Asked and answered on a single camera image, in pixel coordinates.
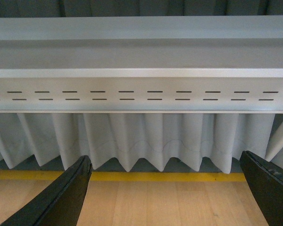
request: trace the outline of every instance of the yellow floor stripe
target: yellow floor stripe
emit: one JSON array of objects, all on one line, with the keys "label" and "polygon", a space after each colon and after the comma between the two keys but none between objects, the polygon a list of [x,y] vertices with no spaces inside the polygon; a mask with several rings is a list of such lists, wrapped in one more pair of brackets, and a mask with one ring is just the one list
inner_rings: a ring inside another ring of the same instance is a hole
[{"label": "yellow floor stripe", "polygon": [[[62,171],[0,170],[0,180],[55,180]],[[93,172],[92,181],[246,181],[243,173]]]}]

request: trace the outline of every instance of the curtain pleat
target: curtain pleat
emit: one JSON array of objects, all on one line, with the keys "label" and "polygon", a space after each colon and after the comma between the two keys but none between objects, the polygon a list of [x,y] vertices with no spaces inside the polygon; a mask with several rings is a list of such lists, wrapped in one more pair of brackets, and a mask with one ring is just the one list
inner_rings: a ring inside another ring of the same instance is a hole
[{"label": "curtain pleat", "polygon": [[[0,160],[13,168],[34,155],[40,166],[61,156],[65,169],[89,155],[96,169],[117,158],[130,171],[139,158],[163,171],[171,157],[193,170],[208,157],[225,173],[250,150],[265,157],[274,114],[0,113]],[[283,123],[278,128],[283,130]],[[283,167],[283,148],[273,159]]]},{"label": "curtain pleat", "polygon": [[59,0],[17,0],[21,17],[61,17]]},{"label": "curtain pleat", "polygon": [[256,16],[265,15],[268,0],[228,0],[226,15]]},{"label": "curtain pleat", "polygon": [[267,15],[283,15],[283,0],[269,0]]}]

